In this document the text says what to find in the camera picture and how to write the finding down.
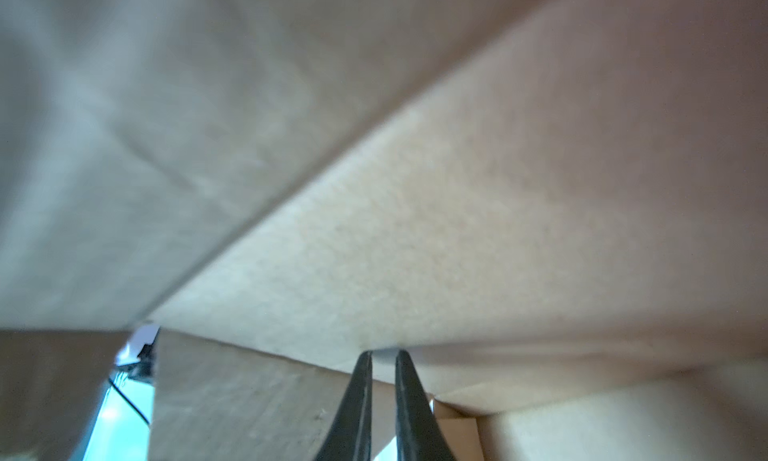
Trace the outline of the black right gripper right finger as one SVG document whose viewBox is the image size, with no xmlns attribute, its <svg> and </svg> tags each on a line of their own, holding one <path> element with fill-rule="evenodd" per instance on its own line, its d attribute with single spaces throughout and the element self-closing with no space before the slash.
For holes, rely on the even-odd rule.
<svg viewBox="0 0 768 461">
<path fill-rule="evenodd" d="M 427 395 L 410 354 L 399 350 L 395 360 L 396 442 L 399 461 L 455 461 L 430 410 Z"/>
</svg>

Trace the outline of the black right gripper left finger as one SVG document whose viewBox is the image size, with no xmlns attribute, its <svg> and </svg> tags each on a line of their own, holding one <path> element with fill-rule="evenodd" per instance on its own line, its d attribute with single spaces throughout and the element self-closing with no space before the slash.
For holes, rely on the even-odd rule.
<svg viewBox="0 0 768 461">
<path fill-rule="evenodd" d="M 369 461 L 372 450 L 372 353 L 360 354 L 316 461 Z"/>
</svg>

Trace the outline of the brown cardboard box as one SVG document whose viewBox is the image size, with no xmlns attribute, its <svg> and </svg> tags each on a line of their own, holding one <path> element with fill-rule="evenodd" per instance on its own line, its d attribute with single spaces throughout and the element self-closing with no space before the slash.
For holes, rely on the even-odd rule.
<svg viewBox="0 0 768 461">
<path fill-rule="evenodd" d="M 309 460 L 363 351 L 488 460 L 767 456 L 767 0 L 1 0 L 1 456 L 156 323 L 150 460 Z"/>
</svg>

